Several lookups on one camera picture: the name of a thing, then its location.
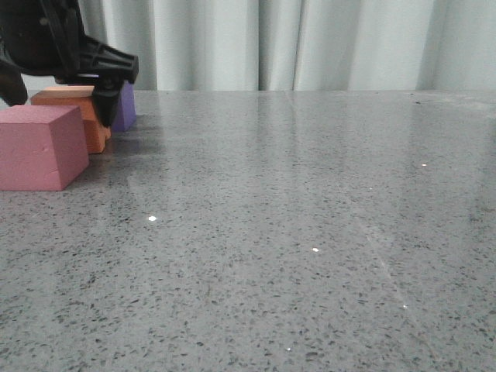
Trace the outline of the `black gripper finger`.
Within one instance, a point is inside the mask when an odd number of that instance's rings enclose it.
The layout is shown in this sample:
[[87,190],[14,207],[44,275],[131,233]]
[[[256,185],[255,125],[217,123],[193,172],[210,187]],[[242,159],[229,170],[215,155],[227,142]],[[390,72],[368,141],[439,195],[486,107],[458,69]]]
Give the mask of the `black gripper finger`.
[[1,99],[8,105],[24,105],[28,100],[22,73],[26,69],[1,59]]
[[98,118],[103,126],[110,127],[116,117],[124,83],[136,81],[139,58],[85,36],[80,45],[79,61],[77,83],[94,87],[92,99]]

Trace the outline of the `black gripper body, second arm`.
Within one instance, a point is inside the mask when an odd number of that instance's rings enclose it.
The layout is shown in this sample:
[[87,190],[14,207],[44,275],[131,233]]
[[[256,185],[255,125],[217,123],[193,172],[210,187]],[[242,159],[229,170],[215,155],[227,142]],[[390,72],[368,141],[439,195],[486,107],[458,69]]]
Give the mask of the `black gripper body, second arm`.
[[77,1],[1,2],[1,59],[24,67],[22,76],[76,83],[83,38]]

